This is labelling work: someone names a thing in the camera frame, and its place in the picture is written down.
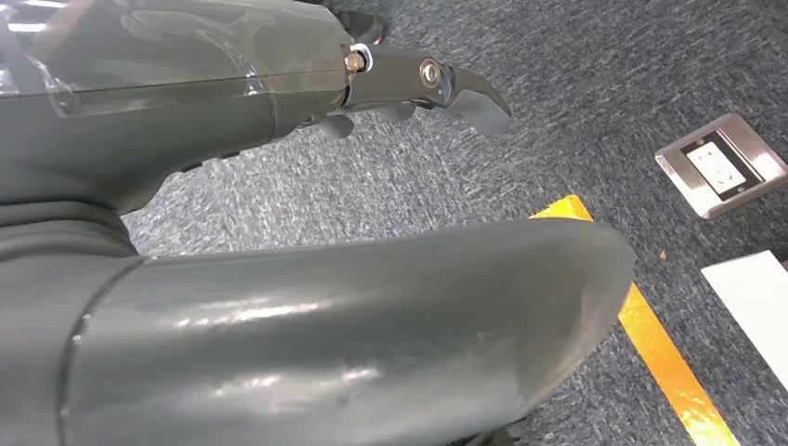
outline metal bolt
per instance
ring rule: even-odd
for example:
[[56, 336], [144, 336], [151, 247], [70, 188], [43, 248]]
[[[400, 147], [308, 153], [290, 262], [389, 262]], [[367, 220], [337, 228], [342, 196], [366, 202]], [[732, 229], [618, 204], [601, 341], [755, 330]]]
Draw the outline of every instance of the metal bolt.
[[345, 56], [345, 68], [351, 72], [362, 72], [366, 66], [364, 56], [357, 52], [352, 52]]
[[440, 67], [433, 59], [424, 59], [419, 69], [421, 83], [427, 88], [435, 88], [440, 83]]

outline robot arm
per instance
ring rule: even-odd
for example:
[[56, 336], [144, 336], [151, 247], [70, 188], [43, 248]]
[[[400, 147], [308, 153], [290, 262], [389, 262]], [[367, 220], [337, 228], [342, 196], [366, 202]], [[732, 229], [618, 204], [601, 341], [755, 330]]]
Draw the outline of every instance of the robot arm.
[[286, 0], [0, 5], [0, 444], [433, 446], [520, 419], [609, 330], [633, 254], [569, 220], [138, 256], [118, 214], [304, 125], [510, 110]]
[[173, 172], [304, 125], [346, 136], [344, 113], [372, 108], [437, 107], [486, 131], [509, 121], [483, 79], [413, 52], [354, 45], [324, 7], [16, 0], [2, 8], [0, 129], [14, 137], [0, 152], [0, 204], [129, 212]]

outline yellow floor tape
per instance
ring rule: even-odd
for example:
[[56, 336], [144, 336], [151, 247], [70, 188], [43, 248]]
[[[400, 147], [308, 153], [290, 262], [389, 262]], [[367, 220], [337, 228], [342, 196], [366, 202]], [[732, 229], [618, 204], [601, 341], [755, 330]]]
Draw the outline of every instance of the yellow floor tape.
[[[535, 218], [563, 216], [593, 221], [576, 195], [562, 198]], [[646, 362], [689, 436], [698, 446], [738, 446], [701, 383], [681, 357], [640, 290], [633, 284], [618, 315], [637, 353]]]

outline stainless steel plate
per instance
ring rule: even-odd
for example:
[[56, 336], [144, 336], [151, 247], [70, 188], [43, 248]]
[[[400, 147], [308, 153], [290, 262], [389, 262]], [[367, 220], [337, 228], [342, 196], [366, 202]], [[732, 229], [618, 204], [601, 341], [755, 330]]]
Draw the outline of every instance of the stainless steel plate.
[[703, 218], [788, 182], [788, 166], [738, 114], [726, 114], [664, 147], [656, 160]]

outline gray carpet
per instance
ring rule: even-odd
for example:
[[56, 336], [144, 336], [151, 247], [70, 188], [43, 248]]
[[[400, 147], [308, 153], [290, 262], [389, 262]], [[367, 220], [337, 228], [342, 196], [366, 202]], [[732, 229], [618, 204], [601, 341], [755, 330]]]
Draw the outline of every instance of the gray carpet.
[[[192, 254], [413, 234], [523, 218], [579, 194], [637, 249], [637, 283], [742, 445], [788, 444], [788, 392], [700, 268], [788, 246], [788, 190], [697, 218], [653, 160], [738, 112], [788, 159], [781, 0], [383, 0], [388, 43], [480, 72], [516, 115], [485, 138], [419, 112], [346, 140], [306, 129], [171, 177], [125, 218], [141, 252]], [[660, 260], [665, 251], [667, 258]], [[616, 327], [512, 430], [523, 444], [692, 444]]]

